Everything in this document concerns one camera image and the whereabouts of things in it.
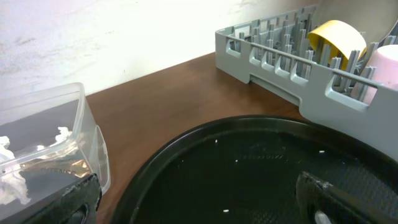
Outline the white napkin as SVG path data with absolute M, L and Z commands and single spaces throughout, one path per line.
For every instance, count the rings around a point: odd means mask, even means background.
M 9 146 L 9 138 L 1 136 L 1 163 L 15 159 L 14 153 L 7 149 Z M 1 205 L 7 205 L 15 200 L 23 205 L 30 202 L 25 178 L 20 175 L 20 169 L 17 162 L 1 168 Z
M 67 127 L 58 127 L 59 134 L 55 136 L 55 142 L 49 146 L 38 145 L 36 151 L 54 150 L 52 154 L 75 154 L 78 150 L 76 140 L 71 138 L 72 131 Z

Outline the white round plate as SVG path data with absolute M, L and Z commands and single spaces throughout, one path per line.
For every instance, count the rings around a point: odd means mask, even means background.
M 322 0 L 312 24 L 322 25 L 330 20 L 345 22 L 364 32 L 364 39 L 370 44 L 397 35 L 397 11 L 397 0 Z

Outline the pink plastic cup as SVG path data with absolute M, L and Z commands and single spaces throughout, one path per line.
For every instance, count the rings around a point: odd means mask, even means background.
M 375 82 L 382 83 L 388 88 L 397 90 L 397 45 L 385 45 L 378 48 L 371 58 L 369 59 L 367 66 L 376 67 L 373 73 L 372 80 Z M 365 87 L 361 83 L 355 84 L 351 97 L 358 100 L 360 87 Z M 364 94 L 364 103 L 370 104 L 377 92 L 376 88 L 366 86 L 368 89 Z

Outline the gold foil wrapper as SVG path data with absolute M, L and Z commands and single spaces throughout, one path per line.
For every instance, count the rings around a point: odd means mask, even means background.
M 20 171 L 47 171 L 69 174 L 78 178 L 91 173 L 84 156 L 79 154 L 49 154 L 21 165 Z

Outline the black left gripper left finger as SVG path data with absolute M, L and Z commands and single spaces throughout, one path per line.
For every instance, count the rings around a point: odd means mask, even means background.
M 24 223 L 90 224 L 102 198 L 98 176 L 88 174 L 28 208 Z

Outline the yellow bowl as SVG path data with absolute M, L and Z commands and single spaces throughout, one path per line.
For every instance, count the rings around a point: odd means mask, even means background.
M 309 32 L 307 38 L 311 48 L 315 52 L 318 52 L 318 44 L 320 41 L 331 46 L 329 62 L 331 62 L 333 57 L 337 57 L 338 53 L 342 53 L 343 59 L 341 68 L 343 70 L 347 67 L 352 50 L 358 50 L 359 57 L 362 57 L 366 52 L 364 37 L 354 27 L 338 20 L 325 22 Z

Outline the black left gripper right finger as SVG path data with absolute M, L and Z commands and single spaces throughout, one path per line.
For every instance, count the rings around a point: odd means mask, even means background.
M 308 172 L 298 175 L 295 196 L 302 218 L 309 223 L 397 223 L 397 218 Z

